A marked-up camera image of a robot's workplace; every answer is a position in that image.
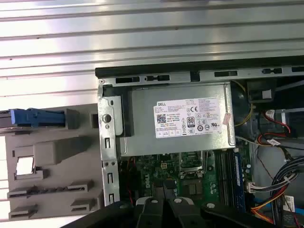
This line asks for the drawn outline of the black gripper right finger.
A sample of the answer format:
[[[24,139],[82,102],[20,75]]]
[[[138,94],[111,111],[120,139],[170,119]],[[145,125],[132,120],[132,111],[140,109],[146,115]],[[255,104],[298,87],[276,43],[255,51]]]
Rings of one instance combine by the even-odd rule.
[[[177,197],[174,180],[164,181],[164,197],[173,213],[173,228],[272,228],[274,225],[218,202],[196,206],[190,198]]]

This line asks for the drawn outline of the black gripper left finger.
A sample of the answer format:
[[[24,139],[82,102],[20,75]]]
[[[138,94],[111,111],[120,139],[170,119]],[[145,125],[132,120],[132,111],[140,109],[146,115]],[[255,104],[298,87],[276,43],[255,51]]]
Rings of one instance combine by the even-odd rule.
[[[64,225],[65,228],[160,228],[162,226],[163,181],[152,185],[152,195],[137,200],[135,206],[123,201],[92,212]]]

